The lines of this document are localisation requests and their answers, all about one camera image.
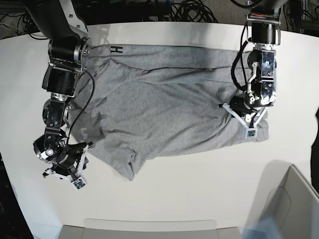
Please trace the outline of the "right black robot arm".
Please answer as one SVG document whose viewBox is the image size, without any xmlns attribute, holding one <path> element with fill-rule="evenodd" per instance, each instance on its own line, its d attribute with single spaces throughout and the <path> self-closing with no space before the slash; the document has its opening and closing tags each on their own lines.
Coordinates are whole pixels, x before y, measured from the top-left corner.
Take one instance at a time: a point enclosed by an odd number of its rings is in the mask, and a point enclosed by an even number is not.
<svg viewBox="0 0 319 239">
<path fill-rule="evenodd" d="M 80 190 L 86 185 L 83 170 L 93 143 L 69 144 L 75 125 L 69 122 L 69 112 L 77 83 L 88 72 L 83 63 L 91 46 L 88 28 L 72 0 L 26 0 L 23 4 L 37 28 L 49 39 L 49 64 L 42 88 L 51 96 L 42 110 L 44 134 L 33 142 L 33 149 L 40 160 L 52 165 L 43 177 L 52 175 L 68 180 Z"/>
</svg>

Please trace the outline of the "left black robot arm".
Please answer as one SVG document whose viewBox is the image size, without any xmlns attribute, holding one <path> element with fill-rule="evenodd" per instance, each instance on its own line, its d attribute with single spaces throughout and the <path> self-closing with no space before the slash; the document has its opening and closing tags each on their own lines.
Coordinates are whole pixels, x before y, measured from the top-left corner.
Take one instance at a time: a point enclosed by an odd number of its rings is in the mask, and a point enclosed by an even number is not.
<svg viewBox="0 0 319 239">
<path fill-rule="evenodd" d="M 240 50 L 231 67 L 231 79 L 241 96 L 233 96 L 229 103 L 221 105 L 237 119 L 246 130 L 247 137 L 257 135 L 258 124 L 267 109 L 276 101 L 276 51 L 281 44 L 280 17 L 285 0 L 247 0 L 244 4 L 233 1 L 237 7 L 247 10 L 243 32 L 251 33 L 247 40 L 241 40 Z M 243 63 L 243 52 L 252 43 L 253 50 L 247 57 L 251 70 L 241 86 L 235 76 L 238 63 Z"/>
</svg>

